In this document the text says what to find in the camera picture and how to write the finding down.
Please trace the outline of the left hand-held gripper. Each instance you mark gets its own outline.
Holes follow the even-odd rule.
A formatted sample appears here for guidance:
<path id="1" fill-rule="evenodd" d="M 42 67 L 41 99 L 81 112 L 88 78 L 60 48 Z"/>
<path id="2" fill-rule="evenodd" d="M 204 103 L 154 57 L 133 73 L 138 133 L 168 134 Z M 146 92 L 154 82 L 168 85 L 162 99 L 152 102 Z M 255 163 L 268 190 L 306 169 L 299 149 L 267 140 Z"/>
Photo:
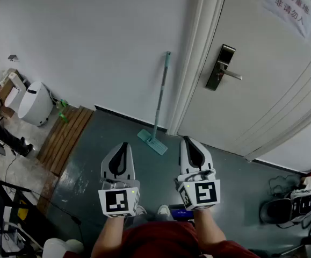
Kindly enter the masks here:
<path id="1" fill-rule="evenodd" d="M 102 189 L 98 191 L 102 213 L 110 218 L 136 216 L 140 182 L 135 179 L 131 145 L 122 142 L 104 157 L 101 166 Z"/>

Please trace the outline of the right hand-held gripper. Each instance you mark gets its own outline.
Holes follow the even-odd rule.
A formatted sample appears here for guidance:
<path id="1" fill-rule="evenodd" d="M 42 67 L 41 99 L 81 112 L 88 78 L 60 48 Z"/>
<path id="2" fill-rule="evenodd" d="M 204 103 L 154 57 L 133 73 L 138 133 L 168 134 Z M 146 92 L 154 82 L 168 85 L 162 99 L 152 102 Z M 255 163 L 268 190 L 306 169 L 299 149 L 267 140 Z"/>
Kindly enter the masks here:
<path id="1" fill-rule="evenodd" d="M 180 143 L 180 166 L 182 175 L 174 181 L 186 210 L 203 210 L 220 203 L 220 180 L 215 178 L 211 153 L 203 144 L 184 136 Z"/>

